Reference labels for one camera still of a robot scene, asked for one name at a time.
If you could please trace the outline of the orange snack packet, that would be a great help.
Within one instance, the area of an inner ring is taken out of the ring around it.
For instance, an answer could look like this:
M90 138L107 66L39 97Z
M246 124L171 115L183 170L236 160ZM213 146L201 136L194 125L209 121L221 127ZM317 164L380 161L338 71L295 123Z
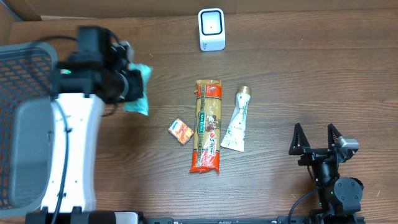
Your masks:
M182 120L176 119L169 127L169 132L173 135L179 143L186 145L193 137L194 132Z

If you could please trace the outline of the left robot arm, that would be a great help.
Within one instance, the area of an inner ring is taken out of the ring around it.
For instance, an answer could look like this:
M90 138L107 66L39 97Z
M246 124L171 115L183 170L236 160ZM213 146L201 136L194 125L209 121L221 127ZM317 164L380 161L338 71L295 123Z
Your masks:
M96 143L106 105L143 97L141 72L130 70L126 41L104 27L81 26L77 50L52 69L47 89L53 113L49 181L40 210L26 223L144 223L141 212L98 211L94 190Z

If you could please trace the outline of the spaghetti pasta packet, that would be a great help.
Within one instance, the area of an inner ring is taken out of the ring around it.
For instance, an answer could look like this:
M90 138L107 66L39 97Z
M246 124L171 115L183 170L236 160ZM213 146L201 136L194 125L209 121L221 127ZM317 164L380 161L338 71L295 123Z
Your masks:
M196 112L190 172L220 171L221 100L220 80L196 81Z

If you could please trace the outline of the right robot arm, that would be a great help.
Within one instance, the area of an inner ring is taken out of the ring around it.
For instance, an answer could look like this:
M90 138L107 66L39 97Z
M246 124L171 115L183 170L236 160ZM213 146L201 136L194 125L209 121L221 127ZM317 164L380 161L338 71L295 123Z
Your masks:
M354 177L342 177L341 163L350 160L359 149L355 138L344 137L333 124L328 128L328 147L314 149L310 146L300 123L294 127L289 154L300 156L299 166L305 166L315 189L299 198L287 215L286 222L302 223L364 223L356 214L361 211L364 185ZM295 208L306 198L318 194L320 208L307 217L294 218Z

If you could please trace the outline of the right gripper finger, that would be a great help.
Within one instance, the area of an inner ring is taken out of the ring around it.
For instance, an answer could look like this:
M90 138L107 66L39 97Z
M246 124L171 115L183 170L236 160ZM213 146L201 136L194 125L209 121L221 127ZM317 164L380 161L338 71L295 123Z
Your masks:
M310 144L300 123L294 126L294 134L289 148L289 155L302 155L310 150Z
M342 137L341 133L330 123L328 126L328 148L340 147L339 138Z

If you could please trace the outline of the teal snack packet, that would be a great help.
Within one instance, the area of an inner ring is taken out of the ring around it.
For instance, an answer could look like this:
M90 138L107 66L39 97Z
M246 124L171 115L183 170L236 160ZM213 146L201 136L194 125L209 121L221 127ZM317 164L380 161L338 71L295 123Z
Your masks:
M138 75L142 81L133 88L134 100L125 102L124 111L140 113L144 116L148 116L149 102L147 97L147 84L152 75L153 68L141 63L130 63L128 68L134 75Z

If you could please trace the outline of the grey plastic mesh basket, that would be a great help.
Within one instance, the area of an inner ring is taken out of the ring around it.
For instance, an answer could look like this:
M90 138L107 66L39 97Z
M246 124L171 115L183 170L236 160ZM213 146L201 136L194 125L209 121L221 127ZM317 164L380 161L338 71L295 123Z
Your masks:
M49 181L53 114L49 84L55 49L46 43L1 47L1 217L40 207Z

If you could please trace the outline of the white tube with gold cap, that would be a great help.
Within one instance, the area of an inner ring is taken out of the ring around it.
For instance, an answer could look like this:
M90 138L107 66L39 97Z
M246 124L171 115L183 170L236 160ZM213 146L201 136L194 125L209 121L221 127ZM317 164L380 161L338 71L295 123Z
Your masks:
M235 151L244 151L246 134L246 120L248 104L251 99L251 89L240 86L236 94L236 103L228 128L221 142L221 146Z

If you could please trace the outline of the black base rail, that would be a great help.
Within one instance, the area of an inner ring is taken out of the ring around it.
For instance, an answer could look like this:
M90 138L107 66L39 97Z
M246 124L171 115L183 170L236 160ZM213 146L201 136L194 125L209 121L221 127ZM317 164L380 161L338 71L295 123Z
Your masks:
M163 218L139 218L138 224L310 224L316 223L309 217L295 216L288 217L279 216L277 218L243 218L243 219L173 219L170 217Z

